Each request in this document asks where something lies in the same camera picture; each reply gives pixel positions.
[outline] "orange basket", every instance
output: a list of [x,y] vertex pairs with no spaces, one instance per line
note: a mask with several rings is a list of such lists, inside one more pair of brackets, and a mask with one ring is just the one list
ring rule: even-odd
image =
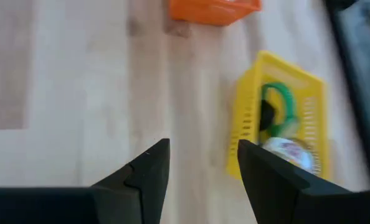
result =
[[226,26],[261,9],[260,0],[170,0],[173,19]]

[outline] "wooden floor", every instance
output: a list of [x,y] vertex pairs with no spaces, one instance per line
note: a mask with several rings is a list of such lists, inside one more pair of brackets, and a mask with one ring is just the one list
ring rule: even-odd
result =
[[0,185],[90,185],[171,139],[162,223],[252,223],[225,173],[234,83],[260,49],[328,82],[334,179],[370,188],[319,1],[267,1],[229,27],[165,0],[0,0]]

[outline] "black device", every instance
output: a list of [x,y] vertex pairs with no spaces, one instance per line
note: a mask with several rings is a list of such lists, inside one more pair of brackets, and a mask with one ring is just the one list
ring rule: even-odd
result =
[[0,188],[0,223],[158,224],[169,157],[162,139],[91,187]]
[[[238,160],[259,224],[370,224],[370,191],[352,193],[246,140]],[[162,139],[91,187],[0,189],[0,223],[158,224],[168,172]]]
[[350,192],[247,140],[238,160],[259,224],[370,224],[370,191]]
[[323,0],[370,171],[370,0]]

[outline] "yellow basket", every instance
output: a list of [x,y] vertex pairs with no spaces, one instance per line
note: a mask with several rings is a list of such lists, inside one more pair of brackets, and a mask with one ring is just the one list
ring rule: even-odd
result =
[[[301,139],[311,147],[312,153],[320,161],[321,169],[317,175],[329,180],[331,169],[326,137],[325,84],[319,78],[266,51],[259,52],[253,67],[237,82],[227,164],[229,174],[241,178],[237,160],[239,139],[258,142],[261,86],[271,82],[281,82],[293,93],[296,115],[300,119],[300,128],[294,138]],[[271,92],[268,101],[277,109],[275,122],[279,123],[285,115],[284,110],[281,110],[283,100],[279,94]]]

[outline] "wood grain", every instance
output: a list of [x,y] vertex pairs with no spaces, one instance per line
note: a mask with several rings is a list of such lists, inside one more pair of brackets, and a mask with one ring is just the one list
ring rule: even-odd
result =
[[33,0],[0,0],[0,129],[24,127]]

